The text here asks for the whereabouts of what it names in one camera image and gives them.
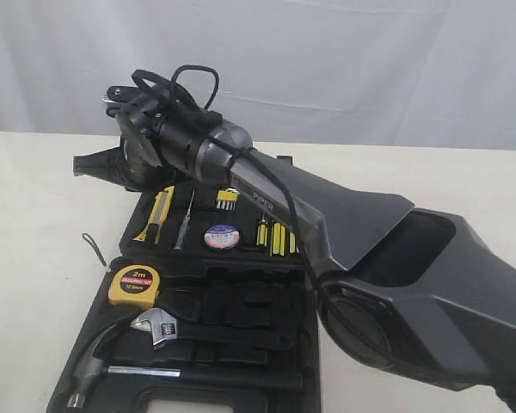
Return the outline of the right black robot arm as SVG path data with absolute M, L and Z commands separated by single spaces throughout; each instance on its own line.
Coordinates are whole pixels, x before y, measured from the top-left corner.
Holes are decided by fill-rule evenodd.
M 348 355 L 455 391 L 491 387 L 516 412 L 516 268 L 464 217 L 313 175 L 181 98 L 112 111 L 120 143 L 74 157 L 75 175 L 138 192 L 183 178 L 234 188 L 294 233 L 324 328 Z

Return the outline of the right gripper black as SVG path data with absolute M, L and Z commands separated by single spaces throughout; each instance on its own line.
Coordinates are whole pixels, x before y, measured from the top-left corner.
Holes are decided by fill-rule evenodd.
M 159 99 L 139 92 L 129 102 L 106 105 L 106 115 L 119 126 L 120 148 L 74 156 L 74 176 L 90 176 L 137 192 L 155 192 L 181 181 L 181 173 L 160 153 L 157 127 L 163 115 Z

